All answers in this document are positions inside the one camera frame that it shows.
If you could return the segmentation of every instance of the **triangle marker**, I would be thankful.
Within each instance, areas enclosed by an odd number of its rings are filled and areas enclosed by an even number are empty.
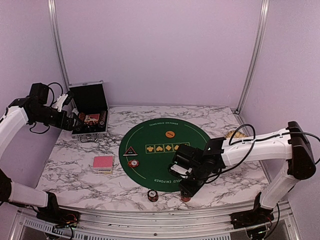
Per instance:
[[[138,154],[136,153],[136,151],[134,150],[134,148],[131,146],[128,148],[127,151],[125,151],[125,153],[123,154],[123,156],[138,156]]]

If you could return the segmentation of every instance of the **white wall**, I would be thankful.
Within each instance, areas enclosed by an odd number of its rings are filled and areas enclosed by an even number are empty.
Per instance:
[[[111,105],[236,107],[261,0],[57,0],[71,83],[106,81]]]
[[[265,39],[243,116],[259,134],[297,121],[320,136],[320,1],[271,0]],[[310,139],[315,160],[319,142]],[[280,165],[268,162],[276,175]],[[299,182],[289,202],[302,240],[319,239],[320,170]]]
[[[0,114],[16,98],[29,94],[32,83],[62,83],[55,52],[47,1],[0,2]],[[44,135],[25,126],[0,160],[0,168],[13,181],[35,187],[60,130]],[[0,207],[0,238],[9,237],[17,208]]]

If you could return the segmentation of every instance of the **white marble surface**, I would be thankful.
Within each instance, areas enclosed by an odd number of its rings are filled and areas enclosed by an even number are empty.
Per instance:
[[[148,189],[131,180],[119,162],[123,136],[135,125],[155,118],[177,118],[202,128],[211,138],[222,137],[239,124],[228,107],[119,106],[109,110],[108,133],[98,143],[81,143],[62,131],[37,189],[57,195],[64,206],[113,211],[164,211],[198,209],[253,200],[268,181],[258,162],[244,163],[205,184],[189,202],[180,193],[158,192],[150,202]],[[114,155],[112,175],[93,172],[95,156]]]

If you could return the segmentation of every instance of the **green poker mat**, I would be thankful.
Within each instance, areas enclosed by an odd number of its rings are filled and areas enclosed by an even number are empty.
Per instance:
[[[137,184],[161,192],[177,192],[181,179],[172,176],[168,166],[178,146],[186,144],[204,149],[209,139],[203,130],[190,122],[156,118],[144,121],[126,133],[119,147],[119,159],[125,173]],[[124,156],[130,147],[136,156]],[[129,167],[130,160],[138,160],[139,166]]]

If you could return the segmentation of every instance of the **case lid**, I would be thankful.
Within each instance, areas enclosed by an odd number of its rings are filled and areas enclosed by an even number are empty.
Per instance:
[[[103,83],[99,81],[69,85],[70,91],[74,93],[73,99],[79,113],[94,114],[108,110]]]

